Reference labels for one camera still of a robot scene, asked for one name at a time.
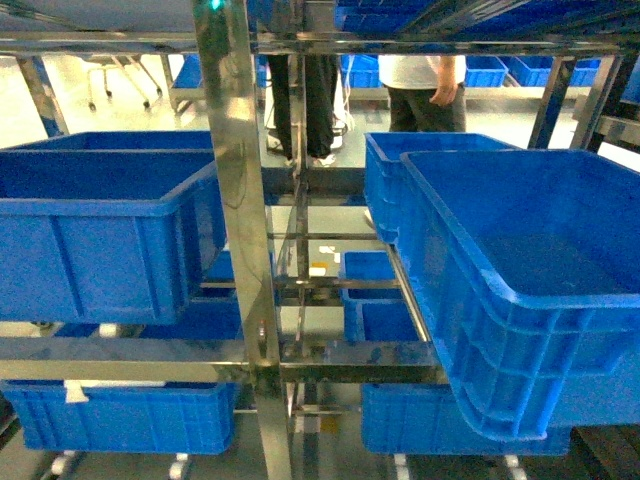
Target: person's leg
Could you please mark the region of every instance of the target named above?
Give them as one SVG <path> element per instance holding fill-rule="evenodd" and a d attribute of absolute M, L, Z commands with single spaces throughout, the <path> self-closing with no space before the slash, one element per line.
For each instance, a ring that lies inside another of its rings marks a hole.
<path fill-rule="evenodd" d="M 336 55 L 305 56 L 307 152 L 313 158 L 327 159 L 331 155 L 333 102 L 337 81 L 338 57 Z"/>
<path fill-rule="evenodd" d="M 420 132 L 465 132 L 466 106 L 464 88 L 456 93 L 454 101 L 446 107 L 439 107 L 429 100 L 435 94 L 433 90 L 407 90 L 407 101 L 416 117 Z"/>
<path fill-rule="evenodd" d="M 387 87 L 391 110 L 390 132 L 417 132 L 418 124 L 411 105 L 407 101 L 407 90 Z"/>
<path fill-rule="evenodd" d="M 289 56 L 269 55 L 267 61 L 271 72 L 276 132 L 285 157 L 291 159 L 293 153 L 291 149 L 291 109 L 289 106 Z"/>

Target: caster wheel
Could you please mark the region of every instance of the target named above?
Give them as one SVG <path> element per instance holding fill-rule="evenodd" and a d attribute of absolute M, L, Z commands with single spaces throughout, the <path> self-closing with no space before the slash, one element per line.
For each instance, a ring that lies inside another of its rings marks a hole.
<path fill-rule="evenodd" d="M 67 473 L 67 470 L 69 470 L 72 462 L 73 455 L 63 454 L 59 457 L 56 457 L 56 459 L 51 464 L 51 473 L 61 477 L 62 475 Z"/>

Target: blue storage bin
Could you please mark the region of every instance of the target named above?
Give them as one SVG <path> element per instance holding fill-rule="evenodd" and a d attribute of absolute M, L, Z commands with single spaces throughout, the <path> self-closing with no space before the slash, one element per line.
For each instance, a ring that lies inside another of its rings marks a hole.
<path fill-rule="evenodd" d="M 616 2 L 535 0 L 467 28 L 464 33 L 503 35 L 517 33 L 524 35 L 550 27 L 566 26 L 584 18 L 609 15 L 615 11 L 624 10 L 629 6 L 635 6 L 633 0 L 619 0 Z M 596 25 L 601 26 L 602 24 L 596 23 L 594 26 L 585 26 L 580 29 L 581 33 L 586 34 L 591 28 L 594 30 L 592 33 L 608 33 L 599 31 Z"/>
<path fill-rule="evenodd" d="M 393 280 L 395 273 L 384 251 L 379 252 L 345 252 L 342 254 L 340 264 L 340 278 L 352 280 Z M 344 305 L 345 317 L 355 319 L 345 322 L 345 338 L 356 341 L 360 336 L 364 326 L 357 321 L 362 317 L 363 304 L 372 304 L 376 308 L 381 320 L 385 319 L 386 304 L 390 302 L 401 302 L 402 292 L 399 289 L 358 289 L 343 288 L 340 290 L 340 298 Z M 357 328 L 357 331 L 350 331 L 349 328 Z"/>
<path fill-rule="evenodd" d="M 465 421 L 448 385 L 362 387 L 362 441 L 373 453 L 560 456 L 570 435 L 558 427 L 544 440 L 490 440 Z"/>
<path fill-rule="evenodd" d="M 580 60 L 573 71 L 570 85 L 572 87 L 590 87 L 596 79 L 598 68 L 600 68 L 600 59 L 598 58 Z"/>
<path fill-rule="evenodd" d="M 256 84 L 259 88 L 267 88 L 268 70 L 266 55 L 256 55 Z"/>
<path fill-rule="evenodd" d="M 351 88 L 378 88 L 380 82 L 380 70 L 378 57 L 371 55 L 343 55 L 342 56 L 342 81 Z"/>
<path fill-rule="evenodd" d="M 0 320 L 176 323 L 225 243 L 211 152 L 0 152 L 0 237 Z"/>
<path fill-rule="evenodd" d="M 202 87 L 202 68 L 200 57 L 196 54 L 185 55 L 184 64 L 173 81 L 173 88 L 199 88 Z"/>
<path fill-rule="evenodd" d="M 385 252 L 346 252 L 343 275 L 380 279 L 391 268 Z M 394 295 L 355 296 L 342 290 L 349 341 L 418 341 L 406 305 Z M 465 422 L 448 385 L 364 385 L 362 440 L 374 453 L 418 455 L 564 455 L 570 428 L 553 428 L 546 440 L 501 442 L 478 435 Z"/>
<path fill-rule="evenodd" d="M 175 130 L 83 132 L 27 143 L 11 150 L 213 150 L 211 132 Z"/>
<path fill-rule="evenodd" d="M 501 87 L 509 69 L 498 57 L 467 57 L 467 87 Z"/>
<path fill-rule="evenodd" d="M 509 57 L 506 65 L 523 87 L 545 87 L 551 74 L 553 57 Z"/>
<path fill-rule="evenodd" d="M 368 133 L 364 194 L 380 240 L 393 243 L 403 194 L 400 154 L 423 150 L 500 150 L 515 148 L 475 133 Z"/>
<path fill-rule="evenodd" d="M 147 327 L 145 338 L 234 339 L 237 303 L 192 302 L 180 326 Z M 59 336 L 86 336 L 95 326 L 67 325 Z M 0 386 L 13 404 L 25 444 L 36 450 L 219 454 L 233 440 L 232 383 L 168 383 L 165 387 L 85 388 L 86 403 L 65 403 L 56 381 L 9 381 Z"/>
<path fill-rule="evenodd" d="M 622 100 L 640 104 L 640 59 L 636 62 L 636 66 L 633 67 L 627 88 L 622 94 Z"/>
<path fill-rule="evenodd" d="M 418 18 L 434 0 L 338 0 L 335 26 L 355 33 L 394 33 Z"/>
<path fill-rule="evenodd" d="M 640 175 L 563 150 L 403 163 L 398 251 L 474 430 L 640 421 Z"/>

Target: chair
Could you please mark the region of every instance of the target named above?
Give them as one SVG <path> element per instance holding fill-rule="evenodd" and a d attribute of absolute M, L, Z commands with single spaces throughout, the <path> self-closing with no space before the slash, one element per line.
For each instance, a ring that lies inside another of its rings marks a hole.
<path fill-rule="evenodd" d="M 146 94 L 144 93 L 142 88 L 140 88 L 140 86 L 136 83 L 133 77 L 129 74 L 129 72 L 125 69 L 125 66 L 127 65 L 133 65 L 136 67 L 136 69 L 144 72 L 147 75 L 147 77 L 149 77 L 153 82 L 153 84 L 156 86 L 156 93 L 158 94 L 158 97 L 162 97 L 162 88 L 160 88 L 160 85 L 158 84 L 158 82 L 155 80 L 155 78 L 153 78 L 151 73 L 149 73 L 149 70 L 147 70 L 147 68 L 142 64 L 140 60 L 141 55 L 118 55 L 118 56 L 91 55 L 88 57 L 81 57 L 81 58 L 85 62 L 97 64 L 96 67 L 90 68 L 87 71 L 87 85 L 89 90 L 88 105 L 89 105 L 89 110 L 91 110 L 92 112 L 96 111 L 96 104 L 93 101 L 93 87 L 91 82 L 91 74 L 93 74 L 94 72 L 102 72 L 102 79 L 104 82 L 104 91 L 107 94 L 107 97 L 109 99 L 113 97 L 113 92 L 109 90 L 107 72 L 109 70 L 120 70 L 124 75 L 124 77 L 129 81 L 129 83 L 133 85 L 133 88 L 135 88 L 136 91 L 143 98 L 144 102 L 142 105 L 144 106 L 144 109 L 149 110 L 151 108 L 151 102 L 149 102 L 149 99 L 147 98 Z"/>

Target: stainless steel rack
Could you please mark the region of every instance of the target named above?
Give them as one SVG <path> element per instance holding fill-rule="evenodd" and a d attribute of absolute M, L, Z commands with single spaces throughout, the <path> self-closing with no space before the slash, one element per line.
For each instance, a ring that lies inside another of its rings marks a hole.
<path fill-rule="evenodd" d="M 326 20 L 332 16 L 332 3 L 304 0 L 291 0 L 287 15 L 289 22 L 285 27 L 280 26 L 279 33 L 251 32 L 245 0 L 226 0 L 219 2 L 218 7 L 209 0 L 193 0 L 195 33 L 74 31 L 64 19 L 52 17 L 40 20 L 63 25 L 69 31 L 0 32 L 0 51 L 19 57 L 38 112 L 49 127 L 49 135 L 67 133 L 67 129 L 55 95 L 48 87 L 46 71 L 41 68 L 38 55 L 42 52 L 199 53 L 245 338 L 244 343 L 99 338 L 2 339 L 0 377 L 251 384 L 270 480 L 290 480 L 297 476 L 293 470 L 295 462 L 291 449 L 292 419 L 300 415 L 335 413 L 331 407 L 317 402 L 314 392 L 318 383 L 446 382 L 429 343 L 428 329 L 415 305 L 393 247 L 388 247 L 388 253 L 397 274 L 397 283 L 364 282 L 359 286 L 401 288 L 423 342 L 352 344 L 319 342 L 304 336 L 306 308 L 310 305 L 338 305 L 337 289 L 355 285 L 337 278 L 311 277 L 309 241 L 317 238 L 364 238 L 344 234 L 314 236 L 309 233 L 309 206 L 340 205 L 345 197 L 359 198 L 362 202 L 364 172 L 362 169 L 318 171 L 307 167 L 304 54 L 554 55 L 551 81 L 545 89 L 529 144 L 532 148 L 548 146 L 577 59 L 605 56 L 595 85 L 586 99 L 572 143 L 573 147 L 597 150 L 606 131 L 611 130 L 607 122 L 612 121 L 609 118 L 637 58 L 640 33 L 601 34 L 582 28 L 607 25 L 617 18 L 610 16 L 573 19 L 562 27 L 550 28 L 535 37 L 528 36 L 526 40 L 517 36 L 478 39 L 458 34 L 464 27 L 524 3 L 527 2 L 440 0 L 412 24 L 407 33 L 399 35 L 361 36 L 319 31 L 317 25 L 333 23 L 332 18 Z M 314 21 L 309 23 L 316 27 L 305 31 L 305 15 L 311 11 Z M 257 89 L 252 75 L 252 54 L 257 53 L 292 55 L 292 131 L 297 158 L 293 176 L 284 169 L 265 169 L 261 165 Z M 267 198 L 278 197 L 279 205 L 292 207 L 288 232 L 280 235 L 284 237 L 284 246 L 277 256 L 275 275 L 270 259 L 274 254 L 274 240 L 279 236 L 270 226 L 265 194 Z M 204 288 L 212 286 L 220 285 L 203 285 Z M 319 289 L 327 292 L 322 299 L 310 294 Z M 293 339 L 280 335 L 276 290 L 280 291 L 283 304 L 299 307 L 298 331 Z M 414 350 L 411 364 L 402 363 L 398 357 L 400 346 Z"/>

